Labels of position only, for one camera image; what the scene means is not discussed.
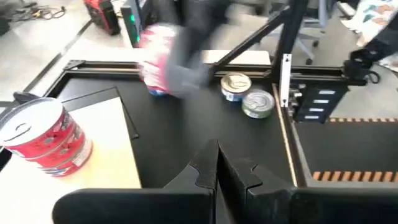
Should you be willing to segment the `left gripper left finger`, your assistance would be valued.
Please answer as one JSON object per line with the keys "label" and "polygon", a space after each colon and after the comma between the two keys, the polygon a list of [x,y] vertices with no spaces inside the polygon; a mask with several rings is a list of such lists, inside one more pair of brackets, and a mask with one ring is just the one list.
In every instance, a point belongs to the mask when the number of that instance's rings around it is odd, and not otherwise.
{"label": "left gripper left finger", "polygon": [[81,189],[57,200],[54,224],[215,224],[218,142],[202,150],[165,187]]}

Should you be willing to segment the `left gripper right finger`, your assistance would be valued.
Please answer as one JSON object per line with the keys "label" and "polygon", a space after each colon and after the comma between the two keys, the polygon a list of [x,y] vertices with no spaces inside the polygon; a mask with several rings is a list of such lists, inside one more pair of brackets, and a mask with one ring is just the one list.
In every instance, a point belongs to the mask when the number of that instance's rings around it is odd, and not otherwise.
{"label": "left gripper right finger", "polygon": [[398,190],[295,187],[218,145],[218,179],[236,224],[398,224]]}

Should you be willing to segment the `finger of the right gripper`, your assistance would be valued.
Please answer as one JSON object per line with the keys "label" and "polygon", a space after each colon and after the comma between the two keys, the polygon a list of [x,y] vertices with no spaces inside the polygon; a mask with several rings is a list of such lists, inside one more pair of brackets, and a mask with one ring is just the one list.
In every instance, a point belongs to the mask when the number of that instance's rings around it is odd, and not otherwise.
{"label": "finger of the right gripper", "polygon": [[185,98],[209,84],[210,67],[203,61],[203,51],[210,46],[209,38],[188,27],[177,29],[166,60],[166,84],[170,95]]}

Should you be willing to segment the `red label seafood can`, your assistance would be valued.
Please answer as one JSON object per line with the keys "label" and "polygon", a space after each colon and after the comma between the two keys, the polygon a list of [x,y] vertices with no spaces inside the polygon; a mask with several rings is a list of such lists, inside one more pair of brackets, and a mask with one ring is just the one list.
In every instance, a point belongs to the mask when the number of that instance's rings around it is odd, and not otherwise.
{"label": "red label seafood can", "polygon": [[75,131],[67,140],[40,156],[26,157],[45,174],[63,177],[78,170],[91,155],[92,141],[83,131]]}
{"label": "red label seafood can", "polygon": [[42,156],[80,136],[79,125],[55,98],[29,101],[0,119],[0,145],[25,158]]}
{"label": "red label seafood can", "polygon": [[170,55],[179,26],[157,23],[147,26],[140,34],[140,78],[149,93],[154,96],[168,95],[165,81],[165,64]]}

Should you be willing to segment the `blue label gold lid can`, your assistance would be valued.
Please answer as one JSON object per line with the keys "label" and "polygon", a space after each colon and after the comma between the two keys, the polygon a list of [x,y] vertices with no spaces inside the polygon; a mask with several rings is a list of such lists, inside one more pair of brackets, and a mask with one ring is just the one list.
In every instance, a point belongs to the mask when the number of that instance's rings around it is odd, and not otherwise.
{"label": "blue label gold lid can", "polygon": [[241,101],[252,85],[251,79],[239,72],[227,73],[220,81],[221,92],[230,102]]}

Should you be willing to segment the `wooden cutting board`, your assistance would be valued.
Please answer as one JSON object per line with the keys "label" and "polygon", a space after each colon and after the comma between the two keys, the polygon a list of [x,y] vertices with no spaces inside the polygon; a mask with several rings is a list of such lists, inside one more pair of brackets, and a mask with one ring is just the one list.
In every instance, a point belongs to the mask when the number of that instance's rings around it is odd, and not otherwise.
{"label": "wooden cutting board", "polygon": [[85,188],[141,187],[131,139],[137,136],[115,87],[67,100],[64,105],[93,141],[86,164],[54,178],[18,156],[0,171],[0,224],[52,224],[55,202]]}

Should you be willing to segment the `green label silver lid can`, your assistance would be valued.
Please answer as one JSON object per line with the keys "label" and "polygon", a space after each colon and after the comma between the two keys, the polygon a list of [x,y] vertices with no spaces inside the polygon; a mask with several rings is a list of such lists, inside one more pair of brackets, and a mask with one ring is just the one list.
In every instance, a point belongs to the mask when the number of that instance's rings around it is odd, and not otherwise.
{"label": "green label silver lid can", "polygon": [[270,116],[275,106],[274,97],[265,90],[253,89],[242,100],[243,112],[254,119]]}

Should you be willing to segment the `black table mat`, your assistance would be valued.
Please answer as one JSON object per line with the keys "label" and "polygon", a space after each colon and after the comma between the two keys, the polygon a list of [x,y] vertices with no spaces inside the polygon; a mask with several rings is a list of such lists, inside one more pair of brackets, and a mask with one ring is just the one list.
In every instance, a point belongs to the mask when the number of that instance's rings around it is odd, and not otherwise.
{"label": "black table mat", "polygon": [[107,88],[118,90],[139,135],[131,142],[143,187],[165,186],[210,139],[292,180],[278,113],[252,119],[216,85],[180,100],[151,95],[136,77],[66,75],[48,94],[69,100]]}

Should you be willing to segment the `black computer tower green light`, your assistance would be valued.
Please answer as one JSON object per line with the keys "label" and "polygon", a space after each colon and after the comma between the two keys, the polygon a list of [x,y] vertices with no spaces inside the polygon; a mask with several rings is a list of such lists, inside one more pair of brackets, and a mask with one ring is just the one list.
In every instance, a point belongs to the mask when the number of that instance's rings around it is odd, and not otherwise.
{"label": "black computer tower green light", "polygon": [[138,45],[140,32],[146,26],[151,9],[151,0],[126,0],[121,6],[121,14],[132,47]]}

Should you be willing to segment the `dark platform with wooden slats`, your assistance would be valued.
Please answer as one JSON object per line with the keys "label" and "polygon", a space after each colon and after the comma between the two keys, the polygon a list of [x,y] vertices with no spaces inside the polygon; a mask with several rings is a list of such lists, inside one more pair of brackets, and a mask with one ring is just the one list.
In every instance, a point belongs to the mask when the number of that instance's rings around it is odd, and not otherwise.
{"label": "dark platform with wooden slats", "polygon": [[332,118],[292,132],[308,186],[398,189],[398,118]]}

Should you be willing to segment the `red equipment case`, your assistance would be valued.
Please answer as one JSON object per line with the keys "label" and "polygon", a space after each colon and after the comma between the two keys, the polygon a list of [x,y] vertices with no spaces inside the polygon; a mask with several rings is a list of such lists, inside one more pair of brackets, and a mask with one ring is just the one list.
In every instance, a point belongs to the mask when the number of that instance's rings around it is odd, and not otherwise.
{"label": "red equipment case", "polygon": [[120,33],[118,18],[111,0],[83,0],[93,23],[109,35]]}

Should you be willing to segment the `gray office chair base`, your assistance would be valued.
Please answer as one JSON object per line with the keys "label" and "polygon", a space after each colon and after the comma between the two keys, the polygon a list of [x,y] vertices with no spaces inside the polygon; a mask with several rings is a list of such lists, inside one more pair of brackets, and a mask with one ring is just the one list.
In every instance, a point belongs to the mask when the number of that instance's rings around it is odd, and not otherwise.
{"label": "gray office chair base", "polygon": [[306,65],[311,65],[313,59],[315,58],[312,52],[313,48],[317,48],[320,43],[320,39],[326,33],[326,25],[328,24],[329,15],[327,12],[319,12],[317,18],[304,17],[300,26],[300,31],[302,29],[316,29],[320,32],[319,35],[309,35],[299,32],[295,43],[301,48],[301,50],[307,55],[305,61]]}

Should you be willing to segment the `black box with white labels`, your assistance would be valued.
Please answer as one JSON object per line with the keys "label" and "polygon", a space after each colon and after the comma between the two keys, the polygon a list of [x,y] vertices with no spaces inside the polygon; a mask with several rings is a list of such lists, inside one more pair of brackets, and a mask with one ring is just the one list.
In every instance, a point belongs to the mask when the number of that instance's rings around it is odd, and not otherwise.
{"label": "black box with white labels", "polygon": [[306,86],[300,91],[302,96],[298,98],[294,120],[324,123],[348,90],[344,85]]}

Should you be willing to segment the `white patterned cloth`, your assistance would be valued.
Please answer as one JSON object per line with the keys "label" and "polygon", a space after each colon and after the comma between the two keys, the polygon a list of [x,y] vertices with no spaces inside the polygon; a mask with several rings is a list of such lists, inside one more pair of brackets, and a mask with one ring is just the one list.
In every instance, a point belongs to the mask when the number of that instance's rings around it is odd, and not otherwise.
{"label": "white patterned cloth", "polygon": [[341,22],[358,35],[357,45],[372,63],[398,73],[398,0],[358,0]]}

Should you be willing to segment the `black diagonal frame strut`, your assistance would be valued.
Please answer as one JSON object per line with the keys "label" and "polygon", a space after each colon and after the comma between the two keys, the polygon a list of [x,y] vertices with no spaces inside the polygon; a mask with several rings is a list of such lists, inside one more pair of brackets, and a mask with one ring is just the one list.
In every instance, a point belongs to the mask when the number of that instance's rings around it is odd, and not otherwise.
{"label": "black diagonal frame strut", "polygon": [[211,71],[213,73],[217,72],[225,65],[229,64],[232,60],[236,57],[241,55],[255,43],[261,41],[266,35],[270,34],[274,29],[278,28],[282,25],[288,17],[291,15],[291,8],[286,8],[278,13],[273,19],[269,20],[265,25],[260,27],[257,31],[251,34],[248,38],[242,41],[239,45],[235,48],[230,50],[224,57],[219,59],[217,62],[213,63],[211,66]]}

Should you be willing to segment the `black vertical frame post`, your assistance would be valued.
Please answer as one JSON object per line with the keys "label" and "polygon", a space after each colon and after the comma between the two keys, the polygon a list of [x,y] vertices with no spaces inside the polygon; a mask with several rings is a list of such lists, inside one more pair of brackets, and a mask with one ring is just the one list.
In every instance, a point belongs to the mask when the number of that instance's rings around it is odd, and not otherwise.
{"label": "black vertical frame post", "polygon": [[289,8],[284,11],[283,29],[280,33],[271,68],[273,83],[279,84],[280,82],[283,54],[290,54],[294,47],[308,2],[309,0],[290,0]]}

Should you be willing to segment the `silver metal bracket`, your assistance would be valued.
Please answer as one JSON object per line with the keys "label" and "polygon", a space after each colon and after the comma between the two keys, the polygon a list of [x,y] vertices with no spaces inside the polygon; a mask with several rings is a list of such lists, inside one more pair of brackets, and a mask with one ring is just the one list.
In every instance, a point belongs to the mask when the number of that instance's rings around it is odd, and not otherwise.
{"label": "silver metal bracket", "polygon": [[292,63],[292,54],[283,54],[280,66],[280,81],[279,81],[280,106],[283,108],[287,108],[289,104],[291,63]]}

